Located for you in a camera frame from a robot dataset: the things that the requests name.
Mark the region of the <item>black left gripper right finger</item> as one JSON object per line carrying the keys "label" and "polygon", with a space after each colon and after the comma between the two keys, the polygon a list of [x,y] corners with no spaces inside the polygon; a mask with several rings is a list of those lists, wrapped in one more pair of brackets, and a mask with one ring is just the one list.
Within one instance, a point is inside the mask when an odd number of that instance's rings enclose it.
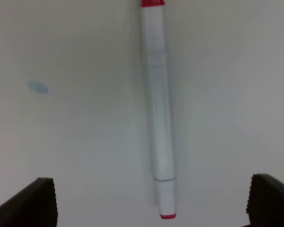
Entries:
{"label": "black left gripper right finger", "polygon": [[246,213],[250,227],[284,227],[284,183],[268,174],[253,175]]}

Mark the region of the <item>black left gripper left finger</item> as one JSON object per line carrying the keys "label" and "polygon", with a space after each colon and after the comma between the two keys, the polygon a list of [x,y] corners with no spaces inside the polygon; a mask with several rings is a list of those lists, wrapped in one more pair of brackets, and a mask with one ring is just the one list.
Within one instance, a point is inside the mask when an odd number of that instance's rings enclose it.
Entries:
{"label": "black left gripper left finger", "polygon": [[37,178],[0,205],[0,227],[56,227],[58,208],[52,178]]}

